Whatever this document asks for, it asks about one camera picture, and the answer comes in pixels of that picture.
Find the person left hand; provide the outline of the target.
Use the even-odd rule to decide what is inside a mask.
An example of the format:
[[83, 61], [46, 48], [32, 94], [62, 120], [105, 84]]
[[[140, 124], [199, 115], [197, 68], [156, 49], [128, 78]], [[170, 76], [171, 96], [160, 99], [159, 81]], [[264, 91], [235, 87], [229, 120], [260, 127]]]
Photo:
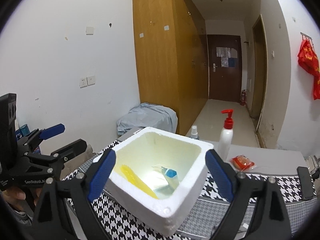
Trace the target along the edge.
[[[34, 205], [39, 201], [42, 188], [31, 189], [34, 197]], [[18, 211], [24, 211], [21, 201], [25, 200], [26, 195], [21, 189], [13, 186], [1, 192], [3, 199]]]

